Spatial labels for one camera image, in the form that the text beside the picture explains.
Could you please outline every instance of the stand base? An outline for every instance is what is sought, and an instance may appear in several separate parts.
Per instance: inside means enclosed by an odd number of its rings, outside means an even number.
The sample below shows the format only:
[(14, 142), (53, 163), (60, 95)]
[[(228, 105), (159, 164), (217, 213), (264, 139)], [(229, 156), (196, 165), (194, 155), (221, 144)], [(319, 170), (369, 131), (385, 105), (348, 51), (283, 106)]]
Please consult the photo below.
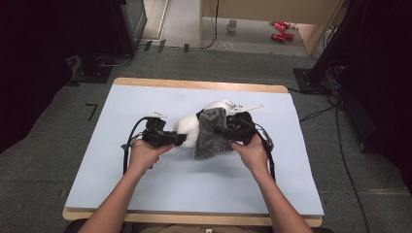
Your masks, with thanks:
[(309, 83), (309, 73), (311, 69), (297, 69), (293, 68), (294, 77), (297, 80), (299, 89), (303, 93), (323, 93), (328, 94), (330, 90), (324, 87), (321, 83)]
[(106, 83), (112, 72), (111, 66), (97, 66), (95, 69), (85, 69), (79, 66), (71, 80), (72, 83)]

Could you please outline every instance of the fuzzy gray fabric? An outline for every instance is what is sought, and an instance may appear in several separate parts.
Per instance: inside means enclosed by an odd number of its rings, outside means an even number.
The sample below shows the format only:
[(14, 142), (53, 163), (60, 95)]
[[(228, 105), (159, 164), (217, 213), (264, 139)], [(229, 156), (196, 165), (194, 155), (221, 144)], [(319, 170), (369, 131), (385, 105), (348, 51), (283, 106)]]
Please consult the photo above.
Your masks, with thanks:
[(224, 127), (226, 113), (223, 108), (209, 109), (199, 115), (199, 136), (194, 151), (195, 159), (206, 159), (214, 155), (233, 151), (228, 139), (214, 131), (214, 127)]

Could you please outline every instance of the hand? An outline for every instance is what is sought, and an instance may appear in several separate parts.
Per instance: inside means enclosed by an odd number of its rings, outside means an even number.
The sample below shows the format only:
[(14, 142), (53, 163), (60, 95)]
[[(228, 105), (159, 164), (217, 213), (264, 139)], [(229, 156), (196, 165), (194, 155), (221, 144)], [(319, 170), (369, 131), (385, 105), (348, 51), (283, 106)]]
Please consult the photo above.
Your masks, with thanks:
[(242, 158), (245, 166), (255, 175), (258, 172), (266, 172), (267, 169), (267, 154), (261, 143), (260, 137), (255, 134), (252, 141), (244, 146), (234, 141), (229, 141), (231, 147), (236, 150)]
[(173, 145), (153, 148), (145, 141), (139, 139), (131, 147), (130, 162), (127, 171), (135, 171), (141, 175), (151, 168), (158, 158), (165, 152), (170, 151)]

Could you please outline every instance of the left hand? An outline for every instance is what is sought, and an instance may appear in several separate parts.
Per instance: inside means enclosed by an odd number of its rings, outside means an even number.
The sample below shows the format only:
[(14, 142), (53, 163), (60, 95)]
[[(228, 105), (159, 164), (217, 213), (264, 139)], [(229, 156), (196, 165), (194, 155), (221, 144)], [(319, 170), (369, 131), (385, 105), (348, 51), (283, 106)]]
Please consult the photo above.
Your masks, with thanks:
[(127, 171), (134, 171), (138, 174), (145, 174), (165, 152), (173, 149), (173, 145), (153, 148), (145, 141), (139, 139), (131, 147), (130, 162)]

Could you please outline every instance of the white board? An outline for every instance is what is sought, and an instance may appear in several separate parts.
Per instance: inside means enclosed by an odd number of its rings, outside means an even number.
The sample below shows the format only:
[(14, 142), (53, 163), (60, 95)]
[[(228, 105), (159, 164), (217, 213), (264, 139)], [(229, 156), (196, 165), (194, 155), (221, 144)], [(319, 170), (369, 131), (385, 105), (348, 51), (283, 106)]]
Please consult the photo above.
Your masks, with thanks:
[[(289, 94), (114, 84), (97, 122), (65, 207), (96, 209), (122, 176), (123, 150), (146, 113), (168, 115), (164, 130), (215, 101), (263, 103), (250, 111), (273, 139), (276, 179), (301, 215), (322, 216), (296, 110)], [(136, 132), (145, 127), (145, 121)], [(141, 179), (128, 207), (134, 211), (267, 214), (258, 185), (237, 152), (193, 160), (194, 149), (174, 148)]]

